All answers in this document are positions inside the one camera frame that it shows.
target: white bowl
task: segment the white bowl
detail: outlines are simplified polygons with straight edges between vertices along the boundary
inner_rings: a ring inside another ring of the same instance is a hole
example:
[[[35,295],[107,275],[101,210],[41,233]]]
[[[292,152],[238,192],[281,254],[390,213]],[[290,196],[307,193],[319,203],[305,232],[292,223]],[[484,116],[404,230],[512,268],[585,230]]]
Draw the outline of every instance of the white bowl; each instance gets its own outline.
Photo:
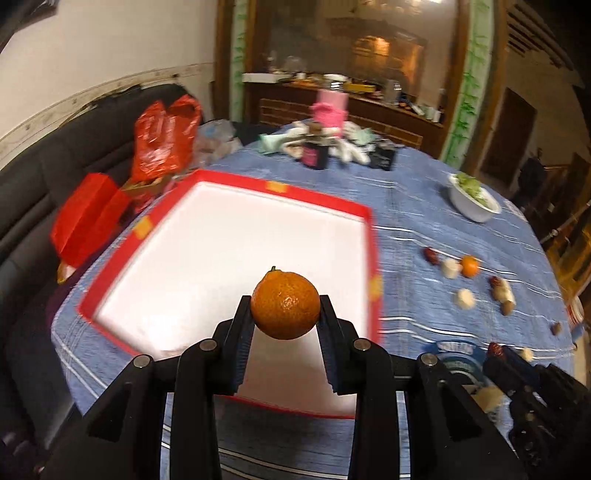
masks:
[[[480,187],[480,193],[488,208],[478,203],[459,187],[455,174],[450,174],[448,178],[450,183],[449,196],[454,206],[463,216],[475,222],[484,223],[494,214],[501,212],[501,206],[486,189]]]

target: black sofa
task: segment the black sofa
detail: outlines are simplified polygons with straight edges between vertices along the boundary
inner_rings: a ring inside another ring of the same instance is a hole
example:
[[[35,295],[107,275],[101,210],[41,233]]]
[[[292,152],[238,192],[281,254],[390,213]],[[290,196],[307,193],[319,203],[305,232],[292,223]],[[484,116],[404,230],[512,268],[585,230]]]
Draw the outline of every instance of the black sofa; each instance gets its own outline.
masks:
[[[87,173],[122,185],[137,117],[154,101],[169,105],[185,93],[160,85],[104,98],[0,170],[0,443],[15,455],[23,445],[49,451],[80,417],[46,321],[57,288],[59,259],[49,239],[57,211]]]

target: blue tablecloth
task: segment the blue tablecloth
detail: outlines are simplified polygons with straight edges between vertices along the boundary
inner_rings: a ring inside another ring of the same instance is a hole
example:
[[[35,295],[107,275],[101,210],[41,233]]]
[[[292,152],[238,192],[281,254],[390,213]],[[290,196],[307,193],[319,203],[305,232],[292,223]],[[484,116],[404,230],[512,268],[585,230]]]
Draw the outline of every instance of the blue tablecloth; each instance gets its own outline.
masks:
[[[572,343],[559,288],[529,224],[497,194],[502,213],[486,224],[459,214],[447,196],[447,165],[406,148],[391,172],[331,160],[315,171],[284,155],[264,157],[256,145],[211,167],[260,179],[277,180],[370,206],[384,279],[381,333],[390,353],[416,358],[443,340],[469,341],[479,348],[494,340],[531,348],[537,362],[553,362],[572,372]],[[73,397],[84,413],[131,357],[98,333],[77,312],[77,305],[123,233],[84,274],[57,312],[51,334]],[[482,266],[511,281],[517,301],[504,317],[489,296],[483,271],[473,279],[446,280],[421,254],[431,246],[454,257],[474,255]],[[454,307],[458,288],[472,290],[476,307]],[[550,325],[563,324],[553,336]],[[162,478],[168,465],[170,406],[163,431]],[[409,477],[404,399],[401,412],[401,476]],[[345,479],[353,421],[301,417],[216,399],[220,459],[225,478]],[[511,425],[506,405],[496,417],[506,433]]]

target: silver rivet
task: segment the silver rivet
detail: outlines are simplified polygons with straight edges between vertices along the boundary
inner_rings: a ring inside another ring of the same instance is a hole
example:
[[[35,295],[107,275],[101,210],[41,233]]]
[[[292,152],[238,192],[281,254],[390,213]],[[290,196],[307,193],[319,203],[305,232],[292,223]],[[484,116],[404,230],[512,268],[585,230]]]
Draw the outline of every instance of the silver rivet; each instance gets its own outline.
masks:
[[[143,368],[147,367],[150,363],[150,358],[148,355],[138,355],[134,358],[134,367]]]
[[[211,352],[217,347],[217,342],[213,338],[206,338],[199,344],[199,348],[204,352]]]
[[[367,338],[358,338],[353,342],[353,346],[355,349],[365,352],[371,348],[371,342]]]
[[[428,367],[432,367],[437,363],[437,357],[432,353],[424,353],[421,355],[421,362],[423,362]]]

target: red plastic bag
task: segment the red plastic bag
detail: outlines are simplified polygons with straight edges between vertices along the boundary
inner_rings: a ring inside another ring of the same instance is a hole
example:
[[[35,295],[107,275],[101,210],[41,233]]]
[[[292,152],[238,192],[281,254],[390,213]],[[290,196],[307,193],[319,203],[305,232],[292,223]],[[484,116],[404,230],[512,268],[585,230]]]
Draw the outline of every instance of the red plastic bag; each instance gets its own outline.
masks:
[[[51,230],[60,259],[78,268],[104,244],[131,199],[108,175],[89,173],[61,207]]]
[[[152,180],[182,170],[191,160],[201,105],[183,95],[166,111],[160,101],[150,105],[135,122],[135,155],[131,180]]]

